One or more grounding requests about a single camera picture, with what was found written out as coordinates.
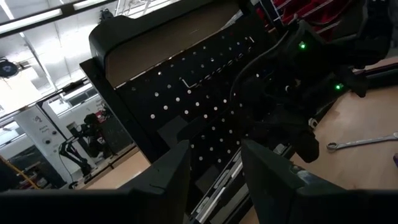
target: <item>wrench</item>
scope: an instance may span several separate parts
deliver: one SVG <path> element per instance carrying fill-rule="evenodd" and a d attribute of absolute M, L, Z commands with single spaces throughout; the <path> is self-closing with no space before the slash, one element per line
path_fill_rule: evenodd
<path fill-rule="evenodd" d="M 326 146 L 326 148 L 328 149 L 328 152 L 335 152 L 337 150 L 344 149 L 347 147 L 361 146 L 361 145 L 365 145 L 365 144 L 373 144 L 373 143 L 384 142 L 384 141 L 398 141 L 398 132 L 393 133 L 389 136 L 379 137 L 379 138 L 375 138 L 375 139 L 365 139 L 365 140 L 359 140 L 359 141 L 354 141 L 354 142 L 347 142 L 347 143 L 343 143 L 343 144 L 331 142 Z"/>

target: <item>black pegboard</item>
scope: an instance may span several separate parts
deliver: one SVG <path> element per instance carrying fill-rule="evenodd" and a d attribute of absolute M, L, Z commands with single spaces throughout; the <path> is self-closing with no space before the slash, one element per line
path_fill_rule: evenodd
<path fill-rule="evenodd" d="M 190 139 L 193 180 L 212 165 L 223 170 L 239 149 L 244 105 L 231 105 L 229 91 L 237 73 L 266 49 L 267 38 L 256 15 L 245 17 L 117 87 L 151 141 L 160 141 L 158 130 L 178 116 L 187 123 L 205 119 L 206 128 Z"/>

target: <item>red object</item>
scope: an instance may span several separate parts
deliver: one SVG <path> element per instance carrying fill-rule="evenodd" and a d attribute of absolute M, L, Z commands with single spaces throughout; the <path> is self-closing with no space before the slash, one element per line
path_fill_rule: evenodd
<path fill-rule="evenodd" d="M 349 4 L 349 0 L 274 0 L 284 24 L 288 24 L 294 14 L 312 22 L 329 22 L 340 16 L 341 11 Z M 261 6 L 256 9 L 257 14 L 265 19 Z M 331 34 L 336 26 L 314 27 L 314 29 L 326 40 L 330 40 Z"/>

